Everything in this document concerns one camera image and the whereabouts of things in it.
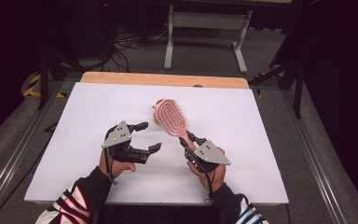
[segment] person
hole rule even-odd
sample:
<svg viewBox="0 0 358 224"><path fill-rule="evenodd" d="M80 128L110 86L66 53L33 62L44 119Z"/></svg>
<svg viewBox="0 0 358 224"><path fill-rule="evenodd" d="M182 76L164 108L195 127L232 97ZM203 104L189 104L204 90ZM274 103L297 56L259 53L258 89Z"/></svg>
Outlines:
<svg viewBox="0 0 358 224"><path fill-rule="evenodd" d="M111 158L108 158L108 162L111 165L113 179L118 178L126 170L136 171L136 166L132 162L113 161ZM201 185L207 188L206 175L200 173L192 162L188 161L187 165L191 173L199 178ZM90 175L79 178L39 216L36 223L97 223L99 212L112 186L106 173L106 161L102 152L100 164ZM213 179L213 207L218 209L221 223L268 224L245 195L234 194L227 185L225 165L219 164L209 175Z"/></svg>

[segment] white tabletop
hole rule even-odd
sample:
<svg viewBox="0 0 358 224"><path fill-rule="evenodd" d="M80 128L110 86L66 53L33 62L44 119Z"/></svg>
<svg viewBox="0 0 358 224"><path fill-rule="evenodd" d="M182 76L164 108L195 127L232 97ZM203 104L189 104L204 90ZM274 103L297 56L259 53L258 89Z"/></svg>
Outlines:
<svg viewBox="0 0 358 224"><path fill-rule="evenodd" d="M152 106L173 99L181 107L189 130L212 140L231 161L226 182L251 203L288 203L281 174L251 90L168 86L76 83L62 113L25 201L51 203L79 177L99 163L108 129L125 120L149 122L132 134L131 145L159 152L137 171L124 172L106 203L201 205L208 197L186 165L184 149L153 121Z"/></svg>

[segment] sleeve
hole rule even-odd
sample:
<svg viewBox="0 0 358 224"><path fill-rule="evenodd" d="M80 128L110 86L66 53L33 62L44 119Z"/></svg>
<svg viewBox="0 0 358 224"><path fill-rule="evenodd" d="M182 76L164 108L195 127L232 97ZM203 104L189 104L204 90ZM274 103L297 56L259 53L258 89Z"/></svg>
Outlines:
<svg viewBox="0 0 358 224"><path fill-rule="evenodd" d="M219 217L223 224L268 224L245 195L234 194L226 183L213 193L213 206L219 210Z"/></svg>
<svg viewBox="0 0 358 224"><path fill-rule="evenodd" d="M79 178L68 188L36 223L96 223L111 185L97 166L88 177Z"/></svg>

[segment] hairbrush head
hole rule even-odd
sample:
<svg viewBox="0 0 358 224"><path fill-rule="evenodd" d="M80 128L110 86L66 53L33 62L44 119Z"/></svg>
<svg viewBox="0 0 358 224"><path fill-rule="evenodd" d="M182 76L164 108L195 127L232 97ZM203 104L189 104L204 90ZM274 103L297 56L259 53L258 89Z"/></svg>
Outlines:
<svg viewBox="0 0 358 224"><path fill-rule="evenodd" d="M174 100L164 99L154 106L154 120L171 136L187 136L187 122L179 106Z"/></svg>

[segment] wearable gripper device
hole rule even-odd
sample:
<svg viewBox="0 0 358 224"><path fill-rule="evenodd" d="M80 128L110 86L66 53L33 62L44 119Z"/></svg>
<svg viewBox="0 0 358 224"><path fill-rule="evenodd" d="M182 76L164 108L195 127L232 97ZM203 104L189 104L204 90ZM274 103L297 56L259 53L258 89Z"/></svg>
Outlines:
<svg viewBox="0 0 358 224"><path fill-rule="evenodd" d="M128 125L124 120L106 133L102 148L107 148L113 160L122 162L135 162L146 164L147 159L161 148L161 143L150 146L148 150L133 148L130 146L131 133L146 129L149 123L143 122L136 125Z"/></svg>
<svg viewBox="0 0 358 224"><path fill-rule="evenodd" d="M219 164L231 164L228 158L211 140L198 138L189 131L187 131L187 136L192 142L196 142L199 147L194 151L191 150L186 140L182 137L179 137L180 144L185 148L185 157L193 162L200 172L208 174Z"/></svg>

